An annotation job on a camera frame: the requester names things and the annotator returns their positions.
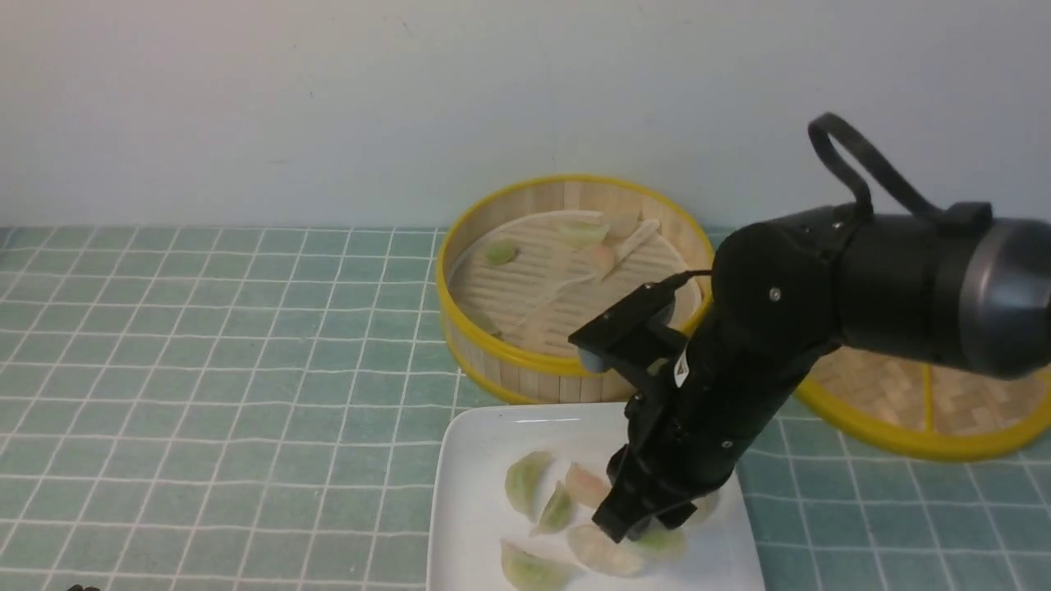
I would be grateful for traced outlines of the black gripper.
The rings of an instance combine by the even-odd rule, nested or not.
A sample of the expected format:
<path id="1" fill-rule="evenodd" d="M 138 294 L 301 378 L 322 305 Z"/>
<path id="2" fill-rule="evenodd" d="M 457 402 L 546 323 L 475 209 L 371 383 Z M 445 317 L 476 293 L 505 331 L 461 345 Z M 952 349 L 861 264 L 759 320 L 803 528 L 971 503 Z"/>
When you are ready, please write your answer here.
<path id="1" fill-rule="evenodd" d="M 772 352 L 716 329 L 695 333 L 661 392 L 631 413 L 614 487 L 593 523 L 615 543 L 641 538 L 653 519 L 681 528 L 809 372 L 808 348 Z"/>

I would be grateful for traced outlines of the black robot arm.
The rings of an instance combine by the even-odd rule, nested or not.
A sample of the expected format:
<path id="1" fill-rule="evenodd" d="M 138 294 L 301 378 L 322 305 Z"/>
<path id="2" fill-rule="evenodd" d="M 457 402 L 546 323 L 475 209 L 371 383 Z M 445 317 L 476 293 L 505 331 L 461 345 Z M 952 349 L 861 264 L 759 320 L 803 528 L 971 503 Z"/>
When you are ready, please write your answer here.
<path id="1" fill-rule="evenodd" d="M 638 286 L 571 335 L 626 378 L 626 445 L 593 521 L 614 542 L 675 529 L 722 487 L 819 359 L 848 347 L 1018 379 L 1049 363 L 1049 225 L 935 223 L 841 208 L 746 226 L 721 244 L 693 337 L 667 323 L 693 273 Z"/>

